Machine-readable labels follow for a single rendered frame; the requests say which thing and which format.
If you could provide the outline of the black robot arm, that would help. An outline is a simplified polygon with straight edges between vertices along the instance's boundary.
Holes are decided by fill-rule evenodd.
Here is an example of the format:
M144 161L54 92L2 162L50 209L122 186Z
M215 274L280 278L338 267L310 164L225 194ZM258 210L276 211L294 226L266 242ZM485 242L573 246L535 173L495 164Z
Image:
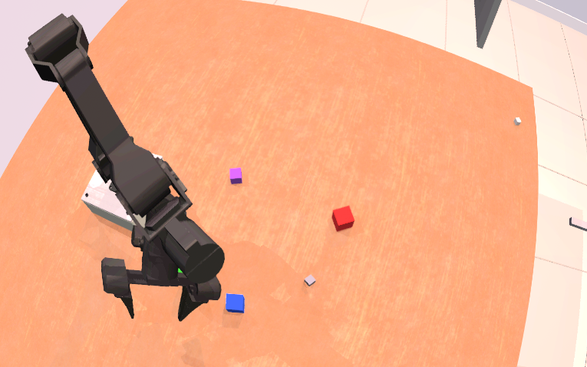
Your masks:
M131 244L162 249L194 283L213 279L223 267L223 249L187 215L193 205L171 166L134 143L97 81L82 24L60 14L28 37L25 49L44 81L57 82L88 132L88 150L102 180L111 180L133 225ZM179 194L173 196L170 186ZM135 215L146 215L143 228Z

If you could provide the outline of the blue cube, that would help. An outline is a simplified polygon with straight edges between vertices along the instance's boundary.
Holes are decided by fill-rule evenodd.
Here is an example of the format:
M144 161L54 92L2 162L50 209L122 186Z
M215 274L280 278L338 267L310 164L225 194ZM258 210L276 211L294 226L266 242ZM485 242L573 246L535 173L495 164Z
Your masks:
M226 294L226 311L244 313L245 298L242 294Z

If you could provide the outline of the red block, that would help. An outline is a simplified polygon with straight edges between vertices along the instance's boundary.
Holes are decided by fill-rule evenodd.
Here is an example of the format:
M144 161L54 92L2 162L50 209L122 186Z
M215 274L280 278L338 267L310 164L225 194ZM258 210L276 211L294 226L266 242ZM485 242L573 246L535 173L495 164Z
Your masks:
M333 210L331 218L337 232L353 227L355 222L349 205L337 210Z

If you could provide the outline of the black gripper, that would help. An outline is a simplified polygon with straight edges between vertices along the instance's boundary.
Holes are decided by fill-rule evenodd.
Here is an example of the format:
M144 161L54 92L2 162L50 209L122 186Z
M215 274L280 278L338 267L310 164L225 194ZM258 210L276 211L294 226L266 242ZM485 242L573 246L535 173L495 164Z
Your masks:
M205 283L191 282L162 249L151 246L143 235L142 269L126 269L124 260L104 257L101 273L104 291L120 298L134 319L134 305L130 284L147 286L182 286L178 320L182 322L194 309L219 300L221 283L217 276ZM179 273L178 273L179 272Z

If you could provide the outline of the small purple block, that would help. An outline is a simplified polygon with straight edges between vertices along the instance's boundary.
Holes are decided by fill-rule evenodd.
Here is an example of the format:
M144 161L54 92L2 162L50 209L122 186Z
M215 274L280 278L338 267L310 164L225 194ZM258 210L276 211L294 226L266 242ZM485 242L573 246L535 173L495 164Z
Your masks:
M241 167L230 168L229 172L230 172L231 184L242 184Z

